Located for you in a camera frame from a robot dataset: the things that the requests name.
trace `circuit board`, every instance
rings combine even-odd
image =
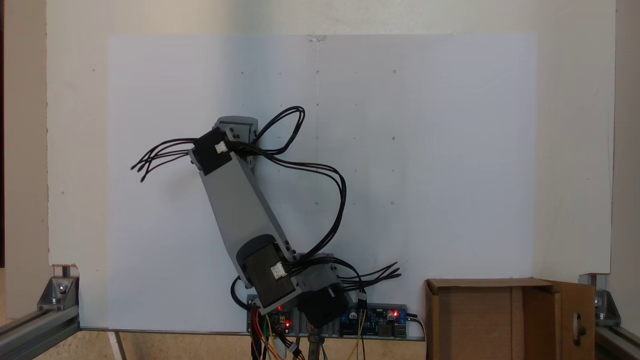
[[[340,317],[340,337],[358,335],[362,313],[352,309]],[[406,310],[397,307],[369,308],[365,314],[362,336],[406,338]]]
[[[251,305],[258,296],[247,295],[247,304]],[[402,304],[375,304],[369,303],[362,336],[368,339],[394,339],[394,340],[421,340],[407,336],[406,305]],[[249,331],[250,314],[246,314],[246,329]],[[269,325],[264,326],[265,316],[260,317],[260,325],[269,332]],[[269,314],[271,329],[280,331],[289,336],[307,336],[310,325],[304,314],[300,313],[296,307],[291,309],[280,309]],[[360,322],[358,312],[355,308],[349,309],[346,313],[336,318],[334,321],[318,329],[324,338],[355,338],[358,336]]]
[[[251,303],[257,299],[256,295],[248,295],[247,296],[247,304],[251,305]],[[259,322],[263,325],[265,329],[265,335],[269,336],[269,323],[271,323],[271,330],[273,332],[283,332],[285,334],[289,334],[291,332],[291,313],[289,311],[282,310],[281,307],[278,307],[278,310],[274,310],[268,314],[269,321],[266,322],[266,316],[260,316]],[[250,313],[246,314],[246,331],[249,332],[249,322],[250,322]]]

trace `gray bracket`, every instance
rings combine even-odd
[[[231,141],[250,143],[258,135],[258,120],[245,116],[224,116],[218,118],[216,125],[224,130]],[[253,168],[253,156],[243,158],[249,168]]]
[[[77,277],[51,277],[38,301],[38,310],[66,310],[77,305],[78,281]]]

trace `robotic arm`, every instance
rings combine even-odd
[[[262,149],[257,145],[262,135],[278,121],[298,114],[293,132],[279,149]],[[238,278],[247,288],[255,288],[254,302],[262,315],[278,307],[294,306],[305,314],[315,328],[330,323],[352,305],[349,291],[359,291],[359,308],[366,307],[365,287],[386,279],[399,277],[399,268],[391,264],[376,272],[374,279],[363,280],[356,269],[344,260],[319,253],[335,236],[344,205],[346,182],[333,167],[315,163],[296,163],[277,158],[295,139],[305,118],[305,110],[293,106],[271,119],[258,132],[258,120],[251,117],[221,117],[211,131],[200,138],[167,140],[151,148],[131,169],[144,171],[141,181],[153,169],[189,156],[200,171],[200,178],[216,217],[227,253],[236,268]],[[190,149],[172,150],[180,145]],[[305,254],[297,253],[278,223],[269,204],[258,187],[252,172],[253,157],[267,160],[295,170],[329,177],[340,191],[340,207],[329,232]],[[152,167],[155,160],[169,158]],[[345,266],[356,273],[354,277],[340,277],[335,265]],[[246,304],[234,300],[248,310]]]
[[[300,256],[287,240],[252,172],[251,156],[242,157],[226,143],[251,143],[258,121],[250,117],[222,117],[214,128],[194,141],[191,161],[200,171],[220,235],[240,279],[255,288],[260,312],[278,306],[297,306],[320,328],[350,305],[333,264],[311,266],[299,275],[283,264]]]

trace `white board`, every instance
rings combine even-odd
[[[371,288],[372,302],[423,313],[429,277],[532,275],[536,59],[533,34],[113,37],[109,326],[244,329],[195,167],[172,163],[143,184],[129,167],[220,116],[264,124],[291,105],[307,119],[284,158],[347,181],[325,250],[363,273],[401,262],[404,275]],[[291,125],[261,145],[282,143]],[[309,249],[333,221],[335,185],[266,161],[256,175],[294,247]]]

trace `orange wire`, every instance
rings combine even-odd
[[[260,330],[260,323],[258,321],[258,316],[255,317],[254,322],[255,322],[255,329],[258,332],[258,335],[264,340],[264,343],[267,345],[267,348],[269,349],[269,352],[271,352],[273,354],[273,356],[276,357],[276,359],[283,360],[280,357],[280,355],[278,355],[276,350],[271,346],[271,344],[269,344],[269,342],[267,341],[266,336],[262,333],[262,330]]]

